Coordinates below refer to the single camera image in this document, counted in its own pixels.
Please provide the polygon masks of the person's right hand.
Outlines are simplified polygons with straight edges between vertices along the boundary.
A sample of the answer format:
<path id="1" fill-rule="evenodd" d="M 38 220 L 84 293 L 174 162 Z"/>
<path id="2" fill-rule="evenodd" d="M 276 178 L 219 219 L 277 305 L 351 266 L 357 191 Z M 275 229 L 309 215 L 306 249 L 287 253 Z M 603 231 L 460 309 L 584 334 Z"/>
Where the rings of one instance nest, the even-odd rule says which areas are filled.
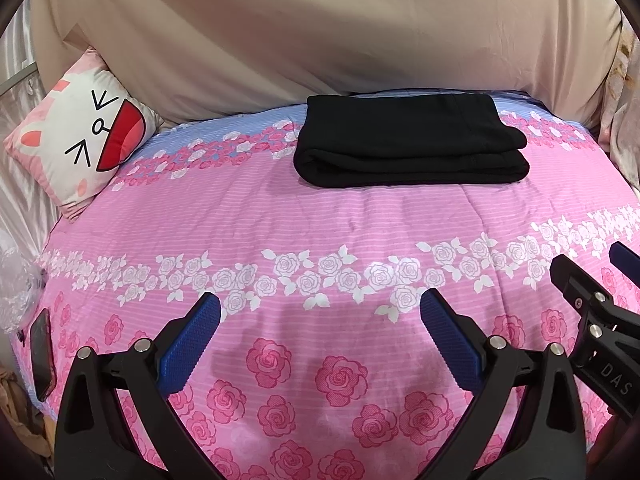
<path id="1" fill-rule="evenodd" d="M 587 480 L 639 480 L 639 413 L 612 415 L 587 454 Z"/>

